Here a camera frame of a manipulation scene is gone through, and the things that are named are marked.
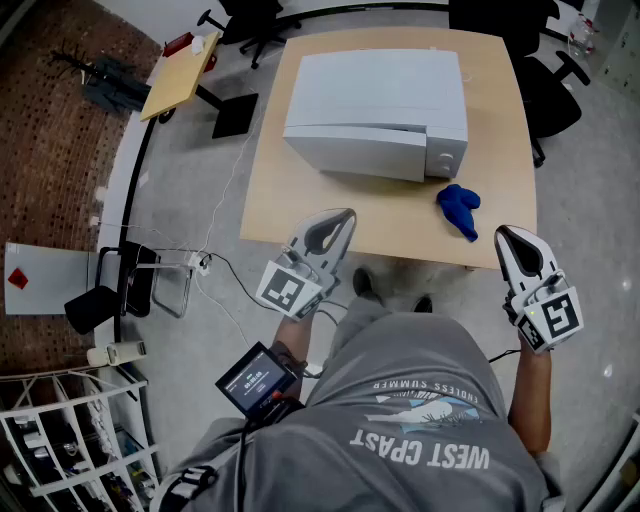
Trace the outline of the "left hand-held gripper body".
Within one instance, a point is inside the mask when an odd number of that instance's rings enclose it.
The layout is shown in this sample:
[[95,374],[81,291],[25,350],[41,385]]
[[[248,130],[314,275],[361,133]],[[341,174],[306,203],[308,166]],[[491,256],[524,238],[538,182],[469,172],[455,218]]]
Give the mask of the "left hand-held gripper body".
[[304,319],[340,284],[336,270],[321,257],[308,258],[283,246],[280,255],[267,263],[257,288],[256,300],[294,321]]

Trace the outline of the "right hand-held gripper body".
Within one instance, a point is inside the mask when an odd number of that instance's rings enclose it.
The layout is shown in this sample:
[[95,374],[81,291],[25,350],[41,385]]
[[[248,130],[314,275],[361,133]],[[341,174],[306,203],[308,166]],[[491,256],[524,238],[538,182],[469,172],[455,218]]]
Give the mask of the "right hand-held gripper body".
[[554,272],[517,295],[510,291],[504,309],[535,354],[552,350],[584,328],[576,288],[564,272]]

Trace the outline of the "blue cloth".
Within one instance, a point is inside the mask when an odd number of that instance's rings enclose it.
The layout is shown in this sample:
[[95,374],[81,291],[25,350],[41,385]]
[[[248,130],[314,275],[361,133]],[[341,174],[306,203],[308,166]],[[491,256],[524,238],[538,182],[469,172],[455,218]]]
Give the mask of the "blue cloth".
[[481,198],[475,192],[457,184],[448,185],[436,196],[444,217],[469,241],[478,238],[472,212],[481,205]]

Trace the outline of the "white printer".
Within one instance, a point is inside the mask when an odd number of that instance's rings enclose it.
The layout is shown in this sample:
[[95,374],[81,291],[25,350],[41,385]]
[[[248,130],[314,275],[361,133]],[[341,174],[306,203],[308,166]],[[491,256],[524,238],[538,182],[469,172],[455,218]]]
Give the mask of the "white printer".
[[458,56],[437,49],[305,56],[283,138],[319,171],[453,179],[468,146]]

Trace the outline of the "person's left forearm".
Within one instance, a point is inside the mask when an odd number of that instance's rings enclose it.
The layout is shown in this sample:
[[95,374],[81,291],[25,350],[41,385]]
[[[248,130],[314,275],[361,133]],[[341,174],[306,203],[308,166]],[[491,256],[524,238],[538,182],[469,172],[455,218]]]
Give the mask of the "person's left forearm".
[[313,319],[314,312],[299,321],[285,316],[276,331],[271,351],[292,369],[306,368]]

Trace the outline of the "person's left black shoe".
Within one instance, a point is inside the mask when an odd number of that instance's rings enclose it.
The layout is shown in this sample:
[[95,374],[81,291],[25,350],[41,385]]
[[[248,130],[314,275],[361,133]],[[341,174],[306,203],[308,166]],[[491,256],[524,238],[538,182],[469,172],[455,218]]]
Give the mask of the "person's left black shoe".
[[354,271],[352,286],[357,297],[382,303],[380,295],[374,289],[373,276],[366,267],[359,267]]

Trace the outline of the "person's grey printed t-shirt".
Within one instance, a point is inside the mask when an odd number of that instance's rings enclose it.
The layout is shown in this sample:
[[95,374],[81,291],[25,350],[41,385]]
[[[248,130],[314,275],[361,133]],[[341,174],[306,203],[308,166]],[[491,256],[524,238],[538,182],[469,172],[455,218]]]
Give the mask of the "person's grey printed t-shirt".
[[564,512],[511,402],[459,323],[358,297],[306,405],[251,433],[214,421],[151,512]]

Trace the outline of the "black office chair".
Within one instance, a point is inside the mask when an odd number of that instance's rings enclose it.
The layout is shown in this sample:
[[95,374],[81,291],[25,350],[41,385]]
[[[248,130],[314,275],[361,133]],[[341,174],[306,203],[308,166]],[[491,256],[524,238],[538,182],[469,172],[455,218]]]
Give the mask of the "black office chair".
[[533,56],[522,58],[514,66],[535,168],[540,168],[545,161],[539,140],[566,130],[582,115],[579,104],[565,87],[563,80],[574,75],[584,86],[591,83],[588,74],[567,52],[558,50],[556,56],[562,65],[555,72]]
[[285,44],[281,33],[290,28],[301,29],[302,24],[296,18],[280,19],[278,15],[284,10],[278,0],[218,0],[229,16],[226,25],[222,25],[206,10],[198,19],[197,25],[208,23],[221,32],[219,42],[232,45],[245,41],[239,52],[245,54],[255,46],[251,68],[259,67],[258,59],[268,43]]
[[560,19],[554,0],[449,0],[449,28],[500,37],[518,55],[536,52],[549,18]]

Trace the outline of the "white handheld device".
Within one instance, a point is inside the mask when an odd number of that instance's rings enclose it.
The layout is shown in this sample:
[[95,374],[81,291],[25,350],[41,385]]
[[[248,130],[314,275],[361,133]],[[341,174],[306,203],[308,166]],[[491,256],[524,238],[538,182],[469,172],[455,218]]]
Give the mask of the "white handheld device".
[[91,348],[86,354],[91,367],[120,366],[143,359],[146,355],[143,341],[110,343],[102,348]]

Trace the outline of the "small wooden side table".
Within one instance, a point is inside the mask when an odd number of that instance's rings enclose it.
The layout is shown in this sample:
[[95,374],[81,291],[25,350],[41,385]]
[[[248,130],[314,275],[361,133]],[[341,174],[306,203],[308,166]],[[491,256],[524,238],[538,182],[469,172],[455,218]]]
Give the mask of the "small wooden side table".
[[219,36],[219,32],[205,37],[197,36],[194,41],[201,46],[199,53],[194,53],[189,43],[165,59],[140,112],[141,121],[165,114],[196,96],[218,111],[213,139],[249,132],[259,99],[257,93],[222,100],[200,85]]

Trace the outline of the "grey metal locker cabinet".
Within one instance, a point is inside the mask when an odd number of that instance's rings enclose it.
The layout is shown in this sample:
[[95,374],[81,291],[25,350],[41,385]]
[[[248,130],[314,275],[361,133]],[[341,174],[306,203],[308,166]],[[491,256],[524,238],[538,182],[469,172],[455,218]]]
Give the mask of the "grey metal locker cabinet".
[[640,0],[601,0],[598,78],[640,105]]

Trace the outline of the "clear plastic bottle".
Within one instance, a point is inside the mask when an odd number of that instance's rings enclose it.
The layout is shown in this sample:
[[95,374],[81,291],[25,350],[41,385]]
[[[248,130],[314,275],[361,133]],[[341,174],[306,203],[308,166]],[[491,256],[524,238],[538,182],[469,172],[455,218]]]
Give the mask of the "clear plastic bottle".
[[592,20],[579,13],[568,33],[570,53],[578,58],[590,56],[594,50],[594,35]]

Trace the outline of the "red box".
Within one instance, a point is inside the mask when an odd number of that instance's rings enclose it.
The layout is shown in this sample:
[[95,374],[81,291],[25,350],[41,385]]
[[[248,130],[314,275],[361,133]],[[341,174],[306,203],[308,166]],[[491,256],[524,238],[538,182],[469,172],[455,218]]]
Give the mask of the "red box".
[[[162,56],[165,58],[168,58],[173,54],[177,53],[178,51],[190,46],[194,38],[195,36],[191,32],[187,32],[179,36],[178,38],[172,40],[171,42],[165,43]],[[207,73],[209,71],[212,71],[216,64],[216,61],[217,61],[216,56],[215,55],[211,56],[209,59],[209,62],[204,68],[204,72]]]

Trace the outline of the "white board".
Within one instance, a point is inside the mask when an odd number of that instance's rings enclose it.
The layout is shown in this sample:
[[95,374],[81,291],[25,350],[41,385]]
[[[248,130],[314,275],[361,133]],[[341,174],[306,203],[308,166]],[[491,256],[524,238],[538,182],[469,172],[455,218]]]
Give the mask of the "white board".
[[[9,316],[63,315],[64,305],[92,289],[96,252],[8,242],[4,257],[4,304]],[[20,290],[7,278],[19,268],[28,278]]]

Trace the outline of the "black metal-frame chair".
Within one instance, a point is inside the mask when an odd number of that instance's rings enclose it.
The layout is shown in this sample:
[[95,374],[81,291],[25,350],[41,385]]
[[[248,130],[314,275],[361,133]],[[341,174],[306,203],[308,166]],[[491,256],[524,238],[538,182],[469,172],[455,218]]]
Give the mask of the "black metal-frame chair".
[[[109,255],[116,258],[116,283],[113,287],[102,281]],[[184,274],[184,293],[178,310],[161,302],[157,296],[162,271]],[[92,287],[65,303],[65,314],[71,326],[82,335],[112,318],[128,314],[143,318],[150,313],[152,305],[180,319],[186,313],[194,274],[193,266],[165,262],[158,252],[139,243],[126,241],[117,247],[103,247],[98,252],[95,269],[89,274]]]

